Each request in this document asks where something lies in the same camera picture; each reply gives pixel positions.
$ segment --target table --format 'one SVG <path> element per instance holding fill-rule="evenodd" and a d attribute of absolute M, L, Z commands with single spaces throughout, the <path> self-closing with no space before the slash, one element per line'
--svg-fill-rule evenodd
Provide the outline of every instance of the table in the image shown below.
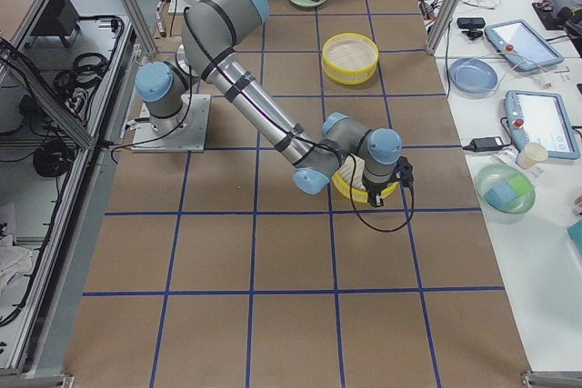
<path fill-rule="evenodd" d="M 483 16 L 488 24 L 524 18 L 542 36 L 549 38 L 559 31 L 546 31 L 531 3 L 535 0 L 502 0 L 497 9 L 483 10 L 459 5 L 454 18 Z M 551 79 L 548 92 L 562 95 L 570 122 L 582 124 L 582 95 L 576 84 L 582 78 L 582 60 L 567 39 L 557 40 L 555 47 L 566 58 L 564 63 L 548 69 Z M 445 36 L 436 50 L 441 79 L 445 74 Z M 541 91 L 540 74 L 519 73 L 495 55 L 484 38 L 475 42 L 451 26 L 449 58 L 482 57 L 504 77 L 493 95 L 476 99 L 451 85 L 449 105 L 462 144 L 482 136 L 502 136 L 499 118 L 505 115 L 506 91 Z M 496 160 L 492 154 L 466 153 L 469 171 L 475 178 L 487 164 Z M 535 171 L 543 170 L 536 176 Z M 482 204 L 487 230 L 516 317 L 517 328 L 532 370 L 580 371 L 582 369 L 582 256 L 567 236 L 567 228 L 577 221 L 570 203 L 582 193 L 582 161 L 549 159 L 534 170 L 525 171 L 537 191 L 537 200 L 527 214 L 510 216 Z"/>

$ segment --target blue sponge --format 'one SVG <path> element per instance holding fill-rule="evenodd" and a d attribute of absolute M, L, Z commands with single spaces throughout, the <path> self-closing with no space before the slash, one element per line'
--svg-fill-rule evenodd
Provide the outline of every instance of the blue sponge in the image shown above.
<path fill-rule="evenodd" d="M 567 230 L 567 234 L 570 235 L 570 238 L 572 238 L 572 241 L 580 251 L 580 254 L 582 254 L 582 220 L 571 226 Z"/>
<path fill-rule="evenodd" d="M 507 181 L 495 185 L 483 196 L 487 203 L 496 209 L 503 209 L 504 206 L 518 197 L 519 194 Z"/>

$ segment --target tablet screen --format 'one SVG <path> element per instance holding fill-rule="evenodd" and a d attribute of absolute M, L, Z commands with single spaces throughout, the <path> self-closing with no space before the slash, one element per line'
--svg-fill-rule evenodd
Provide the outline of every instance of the tablet screen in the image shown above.
<path fill-rule="evenodd" d="M 524 56 L 524 61 L 541 64 L 556 58 L 539 39 L 532 34 L 522 23 L 511 23 L 495 28 L 495 32 L 514 46 L 515 51 Z"/>
<path fill-rule="evenodd" d="M 528 142 L 540 143 L 549 152 L 574 152 L 568 141 L 569 126 L 555 97 L 517 95 L 524 117 L 524 134 Z"/>

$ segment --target yellow bowl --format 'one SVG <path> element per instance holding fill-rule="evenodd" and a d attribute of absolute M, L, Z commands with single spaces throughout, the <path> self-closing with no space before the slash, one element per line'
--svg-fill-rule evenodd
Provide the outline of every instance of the yellow bowl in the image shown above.
<path fill-rule="evenodd" d="M 358 85 L 376 71 L 378 48 L 368 37 L 344 33 L 334 35 L 324 44 L 322 66 L 326 76 L 343 85 Z"/>
<path fill-rule="evenodd" d="M 334 187 L 341 193 L 344 197 L 349 199 L 349 183 L 352 178 L 352 172 L 354 170 L 354 164 L 352 160 L 348 159 L 344 165 L 342 165 L 339 170 L 337 170 L 331 180 L 334 183 Z M 362 184 L 362 171 L 364 170 L 364 160 L 361 158 L 356 158 L 356 174 L 354 176 L 354 184 L 352 186 L 352 198 L 354 202 L 359 204 L 367 204 L 367 192 L 366 188 Z M 389 195 L 396 190 L 398 182 L 390 184 L 387 186 L 380 196 L 386 199 Z"/>

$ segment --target blue plate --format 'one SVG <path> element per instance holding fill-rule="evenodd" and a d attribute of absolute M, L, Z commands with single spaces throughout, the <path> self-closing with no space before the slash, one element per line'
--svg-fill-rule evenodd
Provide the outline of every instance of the blue plate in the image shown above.
<path fill-rule="evenodd" d="M 497 73 L 489 65 L 475 58 L 457 59 L 449 68 L 451 81 L 466 93 L 487 93 L 497 85 Z"/>

